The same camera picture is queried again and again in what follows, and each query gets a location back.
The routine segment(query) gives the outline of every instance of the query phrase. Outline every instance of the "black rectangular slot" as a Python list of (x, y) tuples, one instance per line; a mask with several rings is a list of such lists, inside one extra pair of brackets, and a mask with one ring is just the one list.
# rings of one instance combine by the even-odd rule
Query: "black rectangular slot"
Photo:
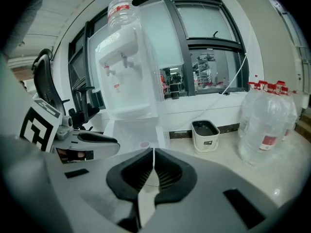
[(224, 192), (224, 195), (248, 229), (265, 220), (265, 217), (237, 189), (227, 190)]
[(85, 168), (83, 168), (83, 169), (75, 170), (72, 172), (67, 172), (67, 173), (65, 173), (65, 175), (66, 175), (67, 179), (70, 179), (70, 178), (77, 177), (77, 176), (85, 174), (85, 173), (88, 173), (88, 171)]

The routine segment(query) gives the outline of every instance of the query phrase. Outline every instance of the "window frame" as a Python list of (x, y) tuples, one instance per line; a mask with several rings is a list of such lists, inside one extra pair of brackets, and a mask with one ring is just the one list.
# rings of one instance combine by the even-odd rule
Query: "window frame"
[[(245, 45), (242, 40), (241, 33), (230, 14), (228, 8), (221, 0), (163, 0), (165, 3), (168, 12), (172, 18), (173, 25), (176, 30), (177, 38), (179, 40), (179, 45), (182, 53), (182, 57), (184, 60), (184, 64), (182, 66), (183, 71), (183, 80), (185, 85), (185, 92), (180, 92), (180, 96), (195, 96), (199, 94), (210, 94), (210, 93), (218, 93), (223, 92), (224, 88), (213, 88), (213, 89), (205, 89), (195, 91), (194, 80), (193, 80), (193, 72), (192, 72), (192, 62), (190, 57), (191, 49), (203, 49), (203, 48), (213, 48), (217, 50), (227, 50), (234, 52), (235, 64), (237, 71), (241, 67), (241, 63), (243, 62), (246, 54)], [(226, 24), (229, 27), (230, 33), (234, 36), (236, 41), (231, 41), (227, 39), (221, 39), (217, 37), (188, 37), (185, 25), (182, 21), (181, 15), (178, 12), (178, 5), (196, 5), (203, 3), (206, 6), (213, 6), (220, 9), (220, 12), (225, 19)], [(69, 44), (69, 75), (70, 75), (70, 63), (74, 59), (74, 57), (78, 54), (79, 51), (83, 51), (83, 63), (85, 68), (85, 84), (87, 86), (92, 86), (92, 80), (90, 78), (89, 72), (89, 56), (88, 56), (88, 39), (95, 34), (94, 32), (94, 24), (99, 21), (101, 18), (106, 16), (108, 13), (108, 7), (99, 12), (92, 20), (87, 21), (85, 26), (79, 31), (79, 33), (75, 36), (73, 41)], [(83, 35), (83, 45), (76, 50), (75, 44), (77, 40)], [(238, 87), (228, 88), (228, 92), (237, 92), (237, 91), (247, 91), (248, 90), (248, 76), (249, 76), (249, 68), (247, 58), (243, 64), (243, 67), (240, 73), (237, 76), (237, 84)], [(77, 95), (74, 94), (73, 90), (72, 96), (74, 100), (74, 104), (76, 108), (81, 108), (79, 105), (79, 101), (77, 99)], [(99, 98), (99, 92), (93, 93), (92, 91), (88, 91), (89, 98), (92, 106), (99, 107), (100, 109), (105, 109), (104, 102), (103, 106), (100, 106), (100, 100), (103, 100), (102, 96)], [(171, 97), (170, 94), (166, 94), (165, 98)]]

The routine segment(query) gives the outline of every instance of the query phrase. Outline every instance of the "white bucket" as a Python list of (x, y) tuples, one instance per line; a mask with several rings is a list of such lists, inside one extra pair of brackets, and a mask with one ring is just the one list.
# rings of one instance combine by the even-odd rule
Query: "white bucket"
[[(208, 125), (214, 135), (203, 136), (199, 135), (193, 126), (194, 123), (202, 122)], [(215, 151), (218, 147), (218, 135), (220, 134), (219, 129), (209, 120), (199, 120), (193, 121), (192, 126), (192, 142), (194, 146), (194, 151), (197, 154), (204, 154), (208, 152)]]

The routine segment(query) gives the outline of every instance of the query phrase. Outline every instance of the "trash bin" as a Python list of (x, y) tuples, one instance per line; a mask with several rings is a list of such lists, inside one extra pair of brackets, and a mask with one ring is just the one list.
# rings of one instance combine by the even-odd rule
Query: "trash bin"
[(197, 154), (215, 151), (218, 147), (219, 129), (209, 120), (193, 121), (192, 142)]

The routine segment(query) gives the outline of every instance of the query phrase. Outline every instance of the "floor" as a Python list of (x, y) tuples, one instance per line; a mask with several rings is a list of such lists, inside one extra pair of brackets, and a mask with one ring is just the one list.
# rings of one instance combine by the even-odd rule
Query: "floor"
[[(311, 144), (296, 132), (289, 136), (277, 158), (259, 167), (245, 164), (238, 156), (237, 132), (221, 134), (218, 139), (217, 150), (204, 155), (194, 153), (191, 138), (171, 139), (169, 149), (230, 168), (266, 193), (277, 206), (299, 194), (311, 171)], [(159, 181), (153, 171), (138, 195), (142, 226), (155, 211), (154, 197), (158, 194), (158, 186)]]

